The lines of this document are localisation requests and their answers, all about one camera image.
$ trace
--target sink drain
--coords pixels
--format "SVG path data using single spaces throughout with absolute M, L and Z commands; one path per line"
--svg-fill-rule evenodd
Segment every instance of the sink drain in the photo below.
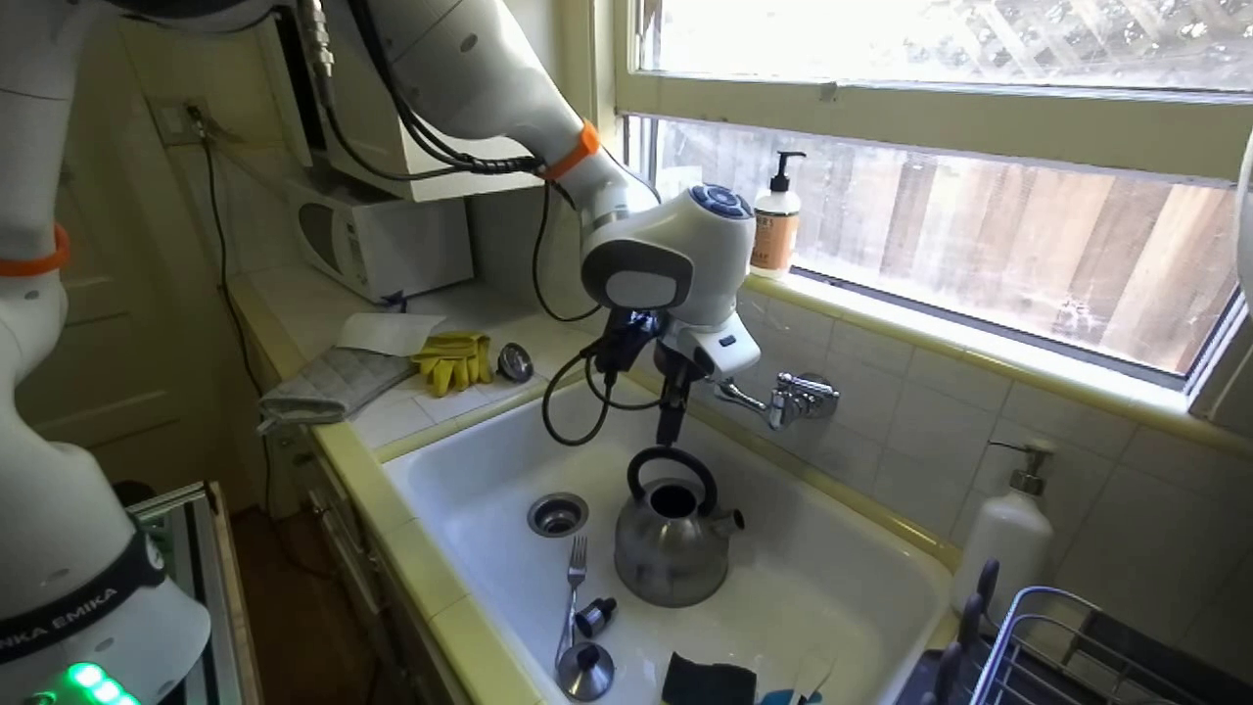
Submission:
M 589 519 L 589 500 L 580 493 L 544 493 L 524 509 L 524 526 L 539 536 L 569 536 Z

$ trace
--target kettle handle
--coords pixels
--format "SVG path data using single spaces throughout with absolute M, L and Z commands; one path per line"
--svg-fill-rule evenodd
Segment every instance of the kettle handle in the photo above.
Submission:
M 697 506 L 697 511 L 708 515 L 713 506 L 715 506 L 715 481 L 713 481 L 713 474 L 708 474 L 706 463 L 697 463 L 695 455 L 685 455 L 685 450 L 676 450 L 676 446 L 648 446 L 648 450 L 638 450 L 638 455 L 629 458 L 629 467 L 625 467 L 625 485 L 629 485 L 636 506 L 641 506 L 638 470 L 641 470 L 648 463 L 655 463 L 655 458 L 672 458 L 676 467 L 685 467 L 685 470 L 695 470 L 695 474 L 700 476 L 700 506 Z

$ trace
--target soap dispenser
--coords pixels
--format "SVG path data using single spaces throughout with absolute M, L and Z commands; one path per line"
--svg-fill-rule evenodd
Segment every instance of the soap dispenser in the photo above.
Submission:
M 796 256 L 799 197 L 790 193 L 790 179 L 787 179 L 787 159 L 796 156 L 808 156 L 808 152 L 781 152 L 781 173 L 755 197 L 751 265 L 761 271 L 787 271 Z
M 1012 474 L 1012 491 L 1004 498 L 988 498 L 979 506 L 952 581 L 954 609 L 965 609 L 979 592 L 979 572 L 988 564 L 997 564 L 995 595 L 988 602 L 992 624 L 1004 624 L 1016 595 L 1040 574 L 1052 541 L 1052 519 L 1040 511 L 1040 467 L 1051 458 L 1051 446 L 1031 442 L 1008 450 L 1017 450 L 1025 463 Z

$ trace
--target countertop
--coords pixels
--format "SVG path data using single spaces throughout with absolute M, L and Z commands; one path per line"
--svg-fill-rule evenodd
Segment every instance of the countertop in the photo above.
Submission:
M 354 299 L 319 271 L 266 265 L 238 275 L 232 299 L 277 377 L 294 377 L 306 361 L 333 343 L 341 322 L 368 301 Z M 589 329 L 555 323 L 535 310 L 524 310 L 487 284 L 456 284 L 411 301 L 417 312 L 443 312 L 448 323 L 482 329 L 494 343 L 517 340 L 531 353 L 535 377 L 530 384 L 482 384 L 460 397 L 435 400 L 419 380 L 398 380 L 371 400 L 358 420 L 313 428 L 320 455 L 341 474 L 346 491 L 359 506 L 366 519 L 381 536 L 398 585 L 411 595 L 417 615 L 440 637 L 448 666 L 471 702 L 544 702 L 550 682 L 524 666 L 524 655 L 509 650 L 487 609 L 460 586 L 430 536 L 402 509 L 398 493 L 383 476 L 383 463 L 406 455 L 430 438 L 443 438 L 475 420 L 539 397 L 550 377 L 590 340 Z

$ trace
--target stainless steel kettle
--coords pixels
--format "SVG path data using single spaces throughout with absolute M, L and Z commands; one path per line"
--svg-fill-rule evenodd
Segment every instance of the stainless steel kettle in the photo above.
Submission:
M 671 458 L 697 476 L 638 481 L 648 463 Z M 715 509 L 708 467 L 672 446 L 649 446 L 625 467 L 629 500 L 616 528 L 619 581 L 648 602 L 685 605 L 708 600 L 734 572 L 734 528 L 743 515 Z

